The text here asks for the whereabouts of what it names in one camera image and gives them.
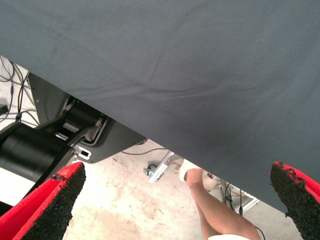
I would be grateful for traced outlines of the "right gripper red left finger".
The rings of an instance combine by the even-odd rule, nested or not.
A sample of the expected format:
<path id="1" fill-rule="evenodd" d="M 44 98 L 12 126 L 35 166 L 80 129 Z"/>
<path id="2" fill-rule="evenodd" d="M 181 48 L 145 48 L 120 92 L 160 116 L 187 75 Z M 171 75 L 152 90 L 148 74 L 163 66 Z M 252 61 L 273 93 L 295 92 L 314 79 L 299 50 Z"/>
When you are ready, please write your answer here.
<path id="1" fill-rule="evenodd" d="M 61 240 L 86 180 L 85 166 L 65 166 L 0 218 L 2 240 Z"/>

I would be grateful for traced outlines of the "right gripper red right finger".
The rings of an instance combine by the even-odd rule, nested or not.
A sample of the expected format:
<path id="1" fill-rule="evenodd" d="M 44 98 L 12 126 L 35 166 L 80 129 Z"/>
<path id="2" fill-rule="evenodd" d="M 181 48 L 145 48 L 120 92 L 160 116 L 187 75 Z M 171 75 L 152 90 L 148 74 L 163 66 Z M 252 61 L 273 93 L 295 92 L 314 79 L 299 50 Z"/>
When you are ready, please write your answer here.
<path id="1" fill-rule="evenodd" d="M 275 161 L 270 170 L 271 185 L 286 206 L 304 240 L 320 238 L 320 184 L 302 171 Z"/>

